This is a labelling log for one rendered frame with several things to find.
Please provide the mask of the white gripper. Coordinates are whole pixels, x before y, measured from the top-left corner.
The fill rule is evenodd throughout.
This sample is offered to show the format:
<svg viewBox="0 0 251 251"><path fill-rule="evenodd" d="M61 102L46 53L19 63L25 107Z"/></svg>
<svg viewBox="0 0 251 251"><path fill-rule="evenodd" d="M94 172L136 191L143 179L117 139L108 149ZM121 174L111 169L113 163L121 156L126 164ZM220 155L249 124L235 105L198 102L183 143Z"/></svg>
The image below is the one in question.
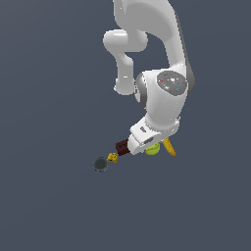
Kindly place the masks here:
<svg viewBox="0 0 251 251"><path fill-rule="evenodd" d="M128 138L128 150L132 155L143 153L148 147L175 134L179 128L179 121L180 118L176 118L166 130L157 130L148 125L145 118L142 118L130 128L131 135Z"/></svg>

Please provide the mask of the yellow-green apple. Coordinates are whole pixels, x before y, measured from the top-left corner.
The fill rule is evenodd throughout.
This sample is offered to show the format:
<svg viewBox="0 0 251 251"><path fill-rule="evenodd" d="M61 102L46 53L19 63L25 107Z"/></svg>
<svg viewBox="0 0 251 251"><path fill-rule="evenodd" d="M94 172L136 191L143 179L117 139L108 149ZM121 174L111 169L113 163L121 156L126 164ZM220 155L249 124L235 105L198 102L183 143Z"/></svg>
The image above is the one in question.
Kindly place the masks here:
<svg viewBox="0 0 251 251"><path fill-rule="evenodd" d="M147 155L156 155L160 151L160 144L156 143L145 149Z"/></svg>

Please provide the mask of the dark brown box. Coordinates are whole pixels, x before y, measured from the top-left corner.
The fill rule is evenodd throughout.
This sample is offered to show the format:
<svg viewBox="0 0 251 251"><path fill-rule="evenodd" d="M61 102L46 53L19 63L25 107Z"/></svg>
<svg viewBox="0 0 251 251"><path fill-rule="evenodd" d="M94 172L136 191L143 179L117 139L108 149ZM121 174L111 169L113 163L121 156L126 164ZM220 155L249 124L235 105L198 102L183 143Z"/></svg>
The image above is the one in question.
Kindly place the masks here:
<svg viewBox="0 0 251 251"><path fill-rule="evenodd" d="M117 150L119 156L122 156L122 155L129 153L129 150L127 148L127 139L125 139L121 142L117 142L116 143L116 150Z"/></svg>

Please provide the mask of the yellow banana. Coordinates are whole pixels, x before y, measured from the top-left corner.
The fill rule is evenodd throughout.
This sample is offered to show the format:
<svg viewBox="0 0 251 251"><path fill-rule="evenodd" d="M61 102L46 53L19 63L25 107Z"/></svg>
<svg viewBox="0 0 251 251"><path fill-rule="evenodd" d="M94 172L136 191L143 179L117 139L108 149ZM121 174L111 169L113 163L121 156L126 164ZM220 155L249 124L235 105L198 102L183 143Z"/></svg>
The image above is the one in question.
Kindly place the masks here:
<svg viewBox="0 0 251 251"><path fill-rule="evenodd" d="M165 138L163 140L163 145L165 147L165 149L174 157L176 155L176 151L173 147L173 145L171 144L170 140L168 138Z"/></svg>

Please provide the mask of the grey round can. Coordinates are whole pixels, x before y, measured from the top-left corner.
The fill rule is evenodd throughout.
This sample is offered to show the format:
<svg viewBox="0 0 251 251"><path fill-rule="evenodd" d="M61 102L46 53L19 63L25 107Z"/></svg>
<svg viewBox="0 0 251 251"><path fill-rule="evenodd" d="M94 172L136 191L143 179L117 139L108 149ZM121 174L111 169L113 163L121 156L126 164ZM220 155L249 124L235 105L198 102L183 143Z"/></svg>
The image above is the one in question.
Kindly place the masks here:
<svg viewBox="0 0 251 251"><path fill-rule="evenodd" d="M108 161L104 157L99 157L93 162L93 169L97 173L104 173L108 168Z"/></svg>

